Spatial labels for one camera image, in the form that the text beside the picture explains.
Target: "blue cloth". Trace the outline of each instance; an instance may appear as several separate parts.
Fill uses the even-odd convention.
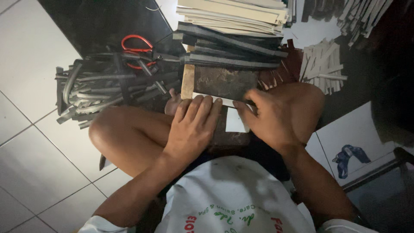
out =
[[[348,161],[352,156],[355,156],[361,163],[371,162],[361,147],[344,145],[341,152],[332,160],[332,162],[338,164],[338,177],[340,179],[345,179],[348,176]]]

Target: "hand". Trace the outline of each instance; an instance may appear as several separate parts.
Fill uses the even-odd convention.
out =
[[[164,153],[185,163],[195,160],[206,148],[220,115],[222,100],[211,96],[183,100],[171,124]]]
[[[258,138],[278,152],[285,146],[300,145],[293,132],[290,109],[286,103],[257,89],[249,90],[245,94],[245,98],[256,104],[257,115],[243,102],[234,101],[233,104],[242,121],[252,129]]]

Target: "leg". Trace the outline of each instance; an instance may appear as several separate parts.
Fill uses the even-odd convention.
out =
[[[137,107],[110,107],[94,119],[89,137],[109,161],[135,177],[164,149],[172,120]]]
[[[293,131],[306,144],[322,114],[325,95],[318,87],[308,83],[277,86],[269,90],[269,93],[291,106]]]

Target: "person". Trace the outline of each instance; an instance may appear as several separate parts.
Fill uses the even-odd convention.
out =
[[[305,150],[321,115],[324,94],[306,83],[249,90],[257,106],[234,102],[244,123],[277,151],[300,200],[312,214],[306,220],[282,183],[264,163],[237,155],[197,161],[217,125],[222,100],[211,96],[182,100],[175,116],[136,107],[112,107],[92,122],[92,143],[133,177],[114,192],[79,230],[127,232],[150,203],[170,187],[156,233],[374,232],[352,222],[352,205],[334,178]],[[171,182],[178,176],[178,181]]]

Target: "scissors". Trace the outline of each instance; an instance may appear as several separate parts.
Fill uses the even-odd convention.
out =
[[[130,39],[130,38],[139,38],[142,41],[144,41],[149,48],[148,49],[140,49],[140,48],[128,48],[125,46],[125,41]],[[170,62],[180,62],[180,58],[176,57],[176,56],[172,56],[172,55],[168,55],[168,54],[163,54],[163,53],[157,53],[157,52],[153,52],[152,51],[152,44],[145,39],[144,37],[140,36],[140,35],[127,35],[124,37],[124,39],[122,39],[121,41],[121,46],[122,48],[125,50],[126,53],[148,53],[151,52],[151,57],[149,59],[146,60],[150,60],[150,62],[147,63],[147,66],[151,66],[154,65],[156,63],[156,60],[163,60],[163,61],[170,61]],[[127,65],[133,69],[137,69],[137,70],[141,70],[141,66],[135,66],[133,64],[127,63]]]

